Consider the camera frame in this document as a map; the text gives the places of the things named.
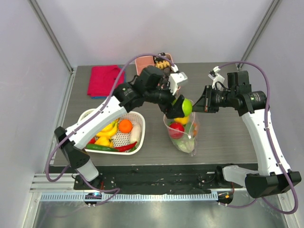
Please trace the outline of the green toy apple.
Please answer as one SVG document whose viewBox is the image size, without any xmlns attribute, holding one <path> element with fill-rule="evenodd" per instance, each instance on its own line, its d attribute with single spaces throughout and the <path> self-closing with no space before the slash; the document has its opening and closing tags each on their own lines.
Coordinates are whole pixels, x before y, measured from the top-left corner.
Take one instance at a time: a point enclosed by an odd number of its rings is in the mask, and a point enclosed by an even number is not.
<svg viewBox="0 0 304 228">
<path fill-rule="evenodd" d="M 192 102 L 189 99 L 185 98 L 182 110 L 184 111 L 185 117 L 192 113 Z"/>
</svg>

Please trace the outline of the red toy apple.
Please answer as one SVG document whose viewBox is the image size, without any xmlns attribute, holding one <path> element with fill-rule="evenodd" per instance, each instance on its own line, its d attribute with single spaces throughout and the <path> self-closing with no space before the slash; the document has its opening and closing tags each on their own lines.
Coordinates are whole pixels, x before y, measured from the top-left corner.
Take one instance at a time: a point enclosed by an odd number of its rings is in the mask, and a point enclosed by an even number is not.
<svg viewBox="0 0 304 228">
<path fill-rule="evenodd" d="M 172 139 L 180 139 L 184 135 L 184 126 L 181 123 L 172 122 L 169 125 L 169 136 Z"/>
</svg>

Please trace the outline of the clear zip top bag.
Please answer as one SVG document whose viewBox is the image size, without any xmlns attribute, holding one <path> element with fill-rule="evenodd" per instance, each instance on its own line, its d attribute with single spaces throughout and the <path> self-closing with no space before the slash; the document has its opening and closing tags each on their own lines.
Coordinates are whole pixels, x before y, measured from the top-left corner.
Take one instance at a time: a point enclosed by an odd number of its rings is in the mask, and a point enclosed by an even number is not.
<svg viewBox="0 0 304 228">
<path fill-rule="evenodd" d="M 173 145 L 181 152 L 194 156 L 197 150 L 199 121 L 195 113 L 188 117 L 168 119 L 163 116 L 163 123 Z"/>
</svg>

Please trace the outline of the green toy lettuce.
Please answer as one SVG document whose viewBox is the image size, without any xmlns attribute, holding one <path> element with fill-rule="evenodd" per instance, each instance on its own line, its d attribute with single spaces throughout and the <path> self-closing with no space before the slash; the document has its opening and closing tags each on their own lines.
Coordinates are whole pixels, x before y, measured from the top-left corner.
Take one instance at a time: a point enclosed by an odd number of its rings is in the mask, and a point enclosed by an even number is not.
<svg viewBox="0 0 304 228">
<path fill-rule="evenodd" d="M 178 150 L 191 155 L 195 154 L 196 150 L 196 136 L 193 136 L 193 123 L 185 125 L 185 132 L 182 138 L 172 140 Z"/>
</svg>

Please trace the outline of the red toy chili pepper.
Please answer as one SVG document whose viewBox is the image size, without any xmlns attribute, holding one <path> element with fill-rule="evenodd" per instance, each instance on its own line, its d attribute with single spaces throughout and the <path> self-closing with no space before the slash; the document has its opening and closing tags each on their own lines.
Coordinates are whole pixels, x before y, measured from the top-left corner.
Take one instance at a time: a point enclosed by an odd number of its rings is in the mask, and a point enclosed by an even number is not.
<svg viewBox="0 0 304 228">
<path fill-rule="evenodd" d="M 125 151 L 128 151 L 128 150 L 132 150 L 134 147 L 136 147 L 137 145 L 137 142 L 133 142 L 129 145 L 124 145 L 124 146 L 120 146 L 120 147 L 115 147 L 115 149 L 118 151 L 118 152 L 125 152 Z"/>
</svg>

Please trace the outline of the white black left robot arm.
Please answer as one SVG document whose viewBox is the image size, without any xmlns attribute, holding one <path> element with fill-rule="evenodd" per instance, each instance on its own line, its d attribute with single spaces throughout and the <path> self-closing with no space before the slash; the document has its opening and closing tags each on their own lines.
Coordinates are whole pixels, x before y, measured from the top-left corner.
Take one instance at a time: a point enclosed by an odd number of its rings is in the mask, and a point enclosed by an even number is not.
<svg viewBox="0 0 304 228">
<path fill-rule="evenodd" d="M 188 78 L 176 66 L 173 71 L 166 82 L 167 88 L 162 89 L 164 72 L 155 66 L 148 66 L 133 82 L 115 87 L 113 93 L 81 122 L 67 129 L 58 127 L 55 130 L 58 145 L 70 167 L 85 179 L 85 185 L 90 189 L 100 186 L 101 177 L 84 148 L 100 130 L 145 102 L 157 104 L 169 119 L 187 116 L 182 109 L 184 96 L 176 98 L 175 94 Z"/>
</svg>

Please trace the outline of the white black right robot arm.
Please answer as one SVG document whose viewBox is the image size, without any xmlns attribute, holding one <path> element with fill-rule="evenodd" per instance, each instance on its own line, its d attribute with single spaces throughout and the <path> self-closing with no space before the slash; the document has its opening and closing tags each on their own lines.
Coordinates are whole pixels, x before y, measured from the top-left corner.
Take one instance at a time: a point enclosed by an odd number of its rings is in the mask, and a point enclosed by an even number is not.
<svg viewBox="0 0 304 228">
<path fill-rule="evenodd" d="M 262 91 L 252 91 L 247 71 L 228 73 L 228 86 L 216 67 L 209 73 L 212 85 L 204 88 L 192 110 L 197 113 L 216 113 L 221 107 L 233 107 L 247 127 L 257 157 L 258 170 L 236 165 L 226 166 L 214 176 L 217 186 L 231 182 L 245 187 L 255 199 L 286 193 L 290 190 L 287 177 L 295 186 L 301 182 L 300 172 L 292 171 L 284 158 L 266 110 L 267 97 Z"/>
</svg>

